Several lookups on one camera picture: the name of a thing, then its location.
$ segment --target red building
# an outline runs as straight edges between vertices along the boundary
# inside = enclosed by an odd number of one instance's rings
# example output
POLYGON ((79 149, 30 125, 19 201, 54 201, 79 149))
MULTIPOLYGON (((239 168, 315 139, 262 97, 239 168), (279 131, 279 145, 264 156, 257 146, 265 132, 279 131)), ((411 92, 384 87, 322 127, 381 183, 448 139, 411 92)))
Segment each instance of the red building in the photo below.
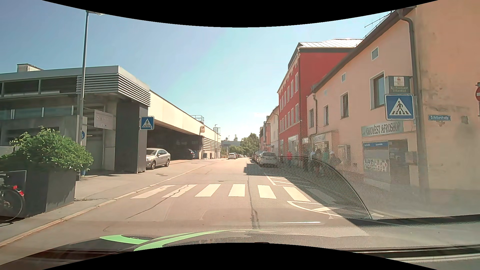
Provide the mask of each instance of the red building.
POLYGON ((307 96, 362 39, 336 38, 323 42, 300 42, 288 62, 288 71, 278 89, 279 155, 308 150, 307 96))

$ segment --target silver car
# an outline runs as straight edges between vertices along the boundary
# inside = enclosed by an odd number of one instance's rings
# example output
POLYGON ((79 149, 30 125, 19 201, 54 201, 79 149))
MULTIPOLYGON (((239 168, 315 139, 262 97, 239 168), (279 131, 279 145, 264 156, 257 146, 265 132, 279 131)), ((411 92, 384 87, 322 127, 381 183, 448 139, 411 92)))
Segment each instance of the silver car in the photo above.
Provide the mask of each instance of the silver car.
POLYGON ((147 168, 153 170, 161 165, 170 165, 170 153, 161 148, 147 148, 147 168))

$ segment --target green shrub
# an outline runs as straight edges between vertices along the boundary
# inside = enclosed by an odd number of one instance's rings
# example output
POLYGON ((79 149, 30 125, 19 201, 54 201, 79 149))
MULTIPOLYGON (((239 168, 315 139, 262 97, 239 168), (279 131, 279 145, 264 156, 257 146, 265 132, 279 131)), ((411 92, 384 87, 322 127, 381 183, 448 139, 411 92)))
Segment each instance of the green shrub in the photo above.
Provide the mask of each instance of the green shrub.
POLYGON ((0 157, 0 171, 14 170, 87 170, 93 163, 90 152, 60 132, 41 127, 31 136, 22 134, 12 141, 18 150, 0 157))

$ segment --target metal roof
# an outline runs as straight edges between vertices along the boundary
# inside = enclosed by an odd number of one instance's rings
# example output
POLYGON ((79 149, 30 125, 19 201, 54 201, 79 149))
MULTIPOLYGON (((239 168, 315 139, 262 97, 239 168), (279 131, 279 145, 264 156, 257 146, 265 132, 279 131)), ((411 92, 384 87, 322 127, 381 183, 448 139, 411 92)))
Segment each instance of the metal roof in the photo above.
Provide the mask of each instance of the metal roof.
POLYGON ((300 42, 299 48, 355 48, 361 38, 334 38, 322 42, 300 42))

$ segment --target road crack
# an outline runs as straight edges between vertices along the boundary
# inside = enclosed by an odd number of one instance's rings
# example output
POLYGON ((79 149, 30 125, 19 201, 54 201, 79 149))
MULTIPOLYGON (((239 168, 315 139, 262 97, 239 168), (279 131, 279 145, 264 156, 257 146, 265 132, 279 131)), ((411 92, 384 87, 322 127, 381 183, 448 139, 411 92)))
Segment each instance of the road crack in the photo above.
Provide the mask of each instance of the road crack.
POLYGON ((134 214, 133 216, 129 216, 129 217, 126 218, 126 220, 129 219, 129 218, 133 218, 134 216, 140 215, 140 214, 142 214, 142 213, 145 213, 145 212, 147 212, 148 210, 151 210, 151 209, 155 208, 157 205, 161 204, 161 203, 164 202, 166 199, 172 197, 173 195, 177 194, 178 192, 182 191, 182 189, 187 188, 187 187, 188 187, 188 185, 185 185, 184 187, 178 189, 177 192, 173 193, 172 195, 170 195, 170 196, 168 196, 168 197, 166 197, 166 198, 163 198, 163 200, 159 201, 158 203, 156 203, 156 204, 153 205, 152 207, 150 207, 150 208, 148 208, 148 209, 145 209, 145 210, 143 210, 143 211, 140 211, 140 212, 134 214))

